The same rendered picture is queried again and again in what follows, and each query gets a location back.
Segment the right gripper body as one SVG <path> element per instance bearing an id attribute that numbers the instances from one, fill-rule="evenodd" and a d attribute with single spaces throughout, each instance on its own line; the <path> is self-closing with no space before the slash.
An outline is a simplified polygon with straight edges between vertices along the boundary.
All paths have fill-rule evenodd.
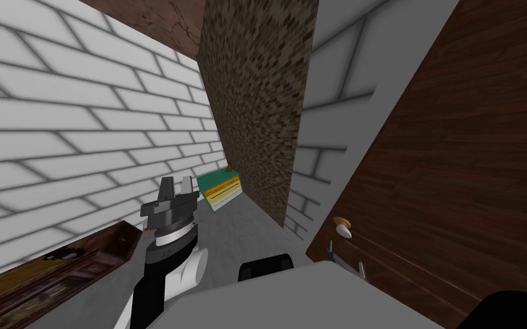
<path id="1" fill-rule="evenodd" d="M 333 254 L 334 255 L 334 263 L 341 266 L 342 268 L 344 268 L 346 271 L 348 272 L 351 272 L 352 274 L 356 275 L 356 276 L 360 276 L 359 275 L 359 271 L 358 271 L 358 263 L 356 264 L 357 267 L 353 267 L 351 266 L 350 264 L 346 263 L 344 260 L 342 260 L 338 255 L 336 254 Z"/>

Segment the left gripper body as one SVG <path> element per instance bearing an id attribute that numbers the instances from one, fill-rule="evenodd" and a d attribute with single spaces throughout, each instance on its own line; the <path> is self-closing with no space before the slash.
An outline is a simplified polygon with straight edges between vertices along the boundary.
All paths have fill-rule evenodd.
<path id="1" fill-rule="evenodd" d="M 140 216 L 147 217 L 149 230 L 171 226 L 193 216 L 198 197 L 199 191 L 194 191 L 165 201 L 146 203 L 141 206 Z"/>

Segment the gold and white door knob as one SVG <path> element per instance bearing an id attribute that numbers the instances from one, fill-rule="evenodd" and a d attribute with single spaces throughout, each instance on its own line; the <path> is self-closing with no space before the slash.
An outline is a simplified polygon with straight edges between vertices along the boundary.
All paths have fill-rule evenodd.
<path id="1" fill-rule="evenodd" d="M 346 220 L 343 217 L 335 216 L 333 218 L 333 221 L 336 225 L 336 232 L 342 236 L 345 239 L 350 239 L 352 237 L 352 233 L 350 231 L 352 225 L 348 220 Z"/>

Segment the green and yellow flat panel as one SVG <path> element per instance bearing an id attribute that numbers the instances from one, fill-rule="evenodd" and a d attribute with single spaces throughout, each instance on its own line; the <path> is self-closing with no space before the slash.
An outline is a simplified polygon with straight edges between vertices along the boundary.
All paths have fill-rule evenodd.
<path id="1" fill-rule="evenodd" d="M 243 193 L 238 172 L 221 168 L 197 177 L 197 185 L 201 195 L 213 212 Z"/>

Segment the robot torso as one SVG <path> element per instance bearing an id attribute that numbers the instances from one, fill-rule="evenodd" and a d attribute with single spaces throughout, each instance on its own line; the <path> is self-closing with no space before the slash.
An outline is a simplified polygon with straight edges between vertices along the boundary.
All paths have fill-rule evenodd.
<path id="1" fill-rule="evenodd" d="M 239 282 L 239 263 L 215 256 L 152 329 L 443 329 L 412 305 L 428 302 L 426 292 L 375 261 L 363 264 L 366 279 L 297 258 L 293 269 Z"/>

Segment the brown wooden door leaf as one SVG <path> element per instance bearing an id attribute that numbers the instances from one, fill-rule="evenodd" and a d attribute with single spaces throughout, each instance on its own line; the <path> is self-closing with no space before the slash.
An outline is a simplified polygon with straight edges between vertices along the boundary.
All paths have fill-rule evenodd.
<path id="1" fill-rule="evenodd" d="M 329 240 L 466 312 L 527 292 L 527 0 L 459 0 L 307 256 L 328 260 Z"/>

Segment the dark brown wooden cabinet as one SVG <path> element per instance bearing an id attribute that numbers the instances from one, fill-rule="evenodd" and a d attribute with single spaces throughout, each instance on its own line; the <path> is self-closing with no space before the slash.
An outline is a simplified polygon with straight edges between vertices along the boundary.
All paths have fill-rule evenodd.
<path id="1" fill-rule="evenodd" d="M 142 230 L 120 221 L 0 273 L 0 329 L 25 329 L 130 260 Z"/>

